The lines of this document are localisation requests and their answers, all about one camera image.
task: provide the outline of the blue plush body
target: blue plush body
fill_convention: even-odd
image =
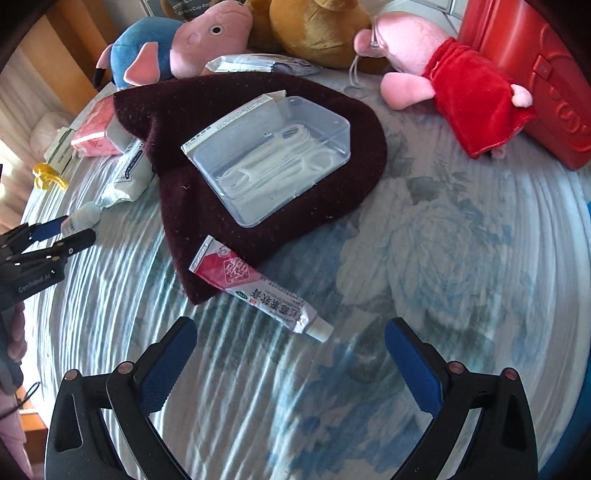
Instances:
[[[125,70],[134,62],[144,43],[158,42],[158,66],[160,80],[172,78],[170,48],[174,34],[183,22],[172,18],[145,17],[131,25],[115,41],[111,49],[111,70],[118,88],[129,87],[123,79]]]

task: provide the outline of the pink pig plush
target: pink pig plush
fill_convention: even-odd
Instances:
[[[252,14],[235,0],[225,0],[190,22],[146,17],[100,55],[95,86],[110,66],[118,88],[196,77],[205,65],[222,56],[246,52]]]
[[[386,57],[396,69],[381,83],[391,108],[433,98],[470,158],[487,151],[504,157],[504,145],[535,118],[528,90],[426,18],[380,15],[372,30],[357,33],[354,48],[360,56]]]

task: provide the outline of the yellow clip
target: yellow clip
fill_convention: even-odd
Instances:
[[[62,190],[68,188],[68,182],[60,178],[56,169],[50,167],[47,163],[38,163],[33,167],[35,175],[35,188],[40,190],[49,190],[52,183],[57,183]]]

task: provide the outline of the pink tissue pack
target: pink tissue pack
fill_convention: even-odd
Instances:
[[[121,155],[134,139],[115,115],[113,96],[96,102],[72,139],[82,157]]]

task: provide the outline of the bed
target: bed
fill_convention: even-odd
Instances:
[[[346,73],[331,70],[313,79],[339,91],[348,85]],[[63,282],[26,302],[23,370],[27,383],[41,382],[35,406],[47,424],[68,369],[111,371],[186,315],[198,346],[152,420],[193,479],[387,479],[431,418],[384,346],[385,323],[402,316],[448,360],[472,371],[519,370],[540,468],[548,462],[589,358],[591,177],[566,170],[525,134],[506,160],[470,161],[431,105],[391,111],[379,78],[360,79],[362,101],[388,141],[382,179],[356,212],[286,245],[261,268],[335,327],[331,339],[292,335],[226,294],[189,304],[155,179],[135,203],[103,211],[96,246],[70,259]],[[35,191],[24,220],[96,200],[114,165],[70,166],[72,186]],[[139,476],[115,420],[108,423],[128,473]]]

